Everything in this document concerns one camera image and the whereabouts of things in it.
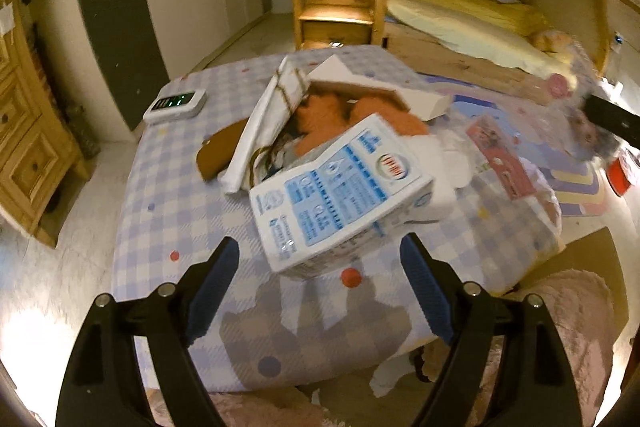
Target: digital device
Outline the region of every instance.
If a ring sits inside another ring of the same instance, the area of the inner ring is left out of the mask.
[[[153,125],[170,120],[191,118],[200,112],[206,100],[207,92],[204,89],[156,98],[145,111],[142,119],[149,125]]]

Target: stuffed animal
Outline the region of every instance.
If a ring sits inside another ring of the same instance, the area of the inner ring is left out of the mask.
[[[356,125],[375,112],[384,118],[400,136],[429,134],[427,124],[420,118],[377,96],[365,96],[355,103],[351,109],[349,127]]]
[[[298,131],[305,134],[296,143],[296,155],[303,156],[344,133],[350,127],[344,117],[345,109],[335,94],[310,95],[306,105],[296,110]]]
[[[541,52],[562,53],[574,42],[571,35],[558,30],[544,30],[533,34],[531,44]]]
[[[385,98],[365,96],[359,99],[353,105],[348,120],[344,116],[348,112],[347,106],[335,94],[310,95],[306,105],[301,105],[296,111],[298,131],[305,134],[295,145],[296,155],[305,155],[374,113],[384,118],[401,136],[429,134],[427,124]]]

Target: small red container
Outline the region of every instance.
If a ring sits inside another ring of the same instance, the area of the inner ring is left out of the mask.
[[[620,158],[616,158],[607,168],[607,180],[609,180],[613,191],[619,196],[624,196],[625,192],[629,190],[631,183],[626,179],[625,171],[623,171],[620,164]]]

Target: wooden dresser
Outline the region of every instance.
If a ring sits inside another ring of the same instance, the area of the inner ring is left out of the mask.
[[[0,0],[0,7],[11,2],[15,28],[0,37],[0,206],[9,221],[55,247],[40,218],[69,169],[85,180],[90,171],[36,72],[18,1]]]

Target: red polka dot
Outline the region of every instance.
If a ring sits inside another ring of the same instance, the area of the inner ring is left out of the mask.
[[[347,268],[342,270],[340,280],[347,288],[357,288],[362,282],[362,275],[360,275],[360,272],[355,268]]]

